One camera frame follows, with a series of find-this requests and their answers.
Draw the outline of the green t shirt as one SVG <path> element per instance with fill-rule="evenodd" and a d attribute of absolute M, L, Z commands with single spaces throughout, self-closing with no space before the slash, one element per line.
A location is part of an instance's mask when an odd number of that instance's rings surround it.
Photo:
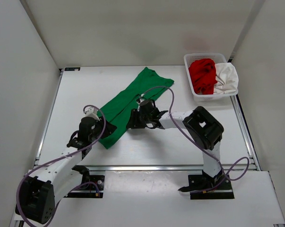
<path fill-rule="evenodd" d="M 147 92 L 147 99 L 157 100 L 173 84 L 174 80 L 160 77 L 154 70 L 145 67 L 123 91 L 101 107 L 106 120 L 117 129 L 109 137 L 101 139 L 100 143 L 109 149 L 122 137 L 127 130 L 131 110 L 138 107 L 136 100 L 141 94 Z"/>

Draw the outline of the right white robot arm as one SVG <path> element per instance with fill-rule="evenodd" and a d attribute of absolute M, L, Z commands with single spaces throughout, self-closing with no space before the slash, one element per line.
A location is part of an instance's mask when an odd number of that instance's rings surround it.
<path fill-rule="evenodd" d="M 220 144 L 224 128 L 204 107 L 198 106 L 186 112 L 171 110 L 159 111 L 154 100 L 144 100 L 137 109 L 132 109 L 127 129 L 171 129 L 177 128 L 189 135 L 189 139 L 203 155 L 201 186 L 184 186 L 180 192 L 203 192 L 218 187 L 225 179 L 225 172 L 220 162 Z"/>

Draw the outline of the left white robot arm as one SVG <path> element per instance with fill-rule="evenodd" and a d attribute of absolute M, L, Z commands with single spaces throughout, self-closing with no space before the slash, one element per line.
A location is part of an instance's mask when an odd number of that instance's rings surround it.
<path fill-rule="evenodd" d="M 105 139 L 117 127 L 103 117 L 84 117 L 73 132 L 61 156 L 31 170 L 17 188 L 15 212 L 23 218 L 47 224 L 62 198 L 73 190 L 93 186 L 88 168 L 80 165 L 92 146 Z"/>

